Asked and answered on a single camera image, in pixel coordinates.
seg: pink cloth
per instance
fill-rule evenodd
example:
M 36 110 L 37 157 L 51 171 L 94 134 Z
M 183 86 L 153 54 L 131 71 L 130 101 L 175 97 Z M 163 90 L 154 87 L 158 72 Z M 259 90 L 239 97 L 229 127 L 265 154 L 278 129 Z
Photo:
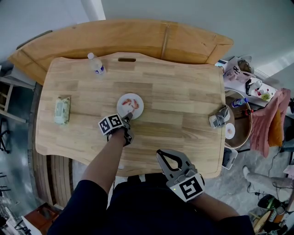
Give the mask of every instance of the pink cloth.
M 290 93 L 291 91 L 286 88 L 277 90 L 265 108 L 252 113 L 250 149 L 259 150 L 264 157 L 267 157 L 269 152 L 268 132 L 278 109 L 281 112 L 282 139 L 284 140 L 284 119 L 290 102 Z

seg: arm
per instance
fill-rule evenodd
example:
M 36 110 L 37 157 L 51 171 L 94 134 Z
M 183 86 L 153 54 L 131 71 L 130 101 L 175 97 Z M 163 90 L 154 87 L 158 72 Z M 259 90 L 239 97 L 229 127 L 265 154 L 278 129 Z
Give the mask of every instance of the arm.
M 109 142 L 89 164 L 81 180 L 93 181 L 108 194 L 119 167 L 124 144 L 124 129 L 120 129 L 112 135 Z
M 190 201 L 197 211 L 209 216 L 214 221 L 224 218 L 239 216 L 239 214 L 229 205 L 203 193 Z

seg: floor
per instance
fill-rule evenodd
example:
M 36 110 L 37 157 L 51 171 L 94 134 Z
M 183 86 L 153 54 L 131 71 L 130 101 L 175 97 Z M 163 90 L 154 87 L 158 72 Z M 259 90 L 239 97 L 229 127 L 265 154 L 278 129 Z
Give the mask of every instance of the floor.
M 249 141 L 245 143 L 243 149 L 249 147 Z M 247 151 L 239 153 L 234 165 L 230 170 L 222 168 L 222 171 L 217 178 L 205 179 L 206 192 L 232 206 L 241 215 L 247 215 L 250 211 L 259 212 L 257 203 L 258 197 L 247 192 L 248 182 L 243 176 L 242 168 L 247 165 L 248 168 L 256 173 L 268 174 L 271 167 L 273 157 L 278 153 L 277 147 L 270 148 L 268 158 L 264 158 L 257 151 Z M 279 153 L 273 160 L 273 167 L 270 171 L 270 176 L 284 177 L 283 170 L 289 163 L 290 153 Z M 73 161 L 73 187 L 75 188 L 80 177 L 82 176 L 86 165 Z M 116 177 L 115 185 L 126 181 L 127 178 Z
M 14 87 L 8 112 L 28 120 L 33 95 L 32 90 Z M 11 118 L 7 118 L 7 121 L 11 133 L 4 136 L 4 142 L 11 152 L 7 154 L 0 151 L 0 172 L 6 175 L 0 178 L 0 185 L 8 186 L 11 191 L 3 192 L 0 208 L 3 212 L 4 207 L 7 207 L 18 220 L 21 215 L 37 208 L 40 202 L 34 197 L 28 169 L 28 124 Z

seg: shoe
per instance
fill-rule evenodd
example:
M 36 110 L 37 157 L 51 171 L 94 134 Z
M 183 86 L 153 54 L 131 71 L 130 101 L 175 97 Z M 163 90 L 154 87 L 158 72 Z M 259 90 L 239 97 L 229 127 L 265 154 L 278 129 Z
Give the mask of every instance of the shoe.
M 245 179 L 247 178 L 247 175 L 250 173 L 249 169 L 247 166 L 243 166 L 243 175 Z

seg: white plate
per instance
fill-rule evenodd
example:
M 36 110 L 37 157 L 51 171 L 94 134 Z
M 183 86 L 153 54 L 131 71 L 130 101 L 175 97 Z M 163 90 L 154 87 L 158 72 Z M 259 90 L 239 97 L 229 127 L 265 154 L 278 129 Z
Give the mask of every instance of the white plate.
M 131 105 L 129 105 L 129 104 L 122 105 L 126 99 L 131 100 Z M 120 99 L 116 105 L 116 109 L 121 117 L 124 117 L 129 112 L 133 111 L 132 105 L 134 105 L 134 100 L 136 100 L 137 103 L 139 104 L 139 108 L 135 109 L 132 119 L 136 119 L 142 114 L 143 109 L 144 109 L 144 103 L 143 103 L 143 100 L 141 99 L 141 97 L 138 96 L 137 94 L 134 94 L 134 93 L 127 93 L 127 94 L 123 95 L 122 97 L 120 97 Z
M 235 127 L 232 123 L 226 124 L 226 139 L 230 140 L 235 135 Z

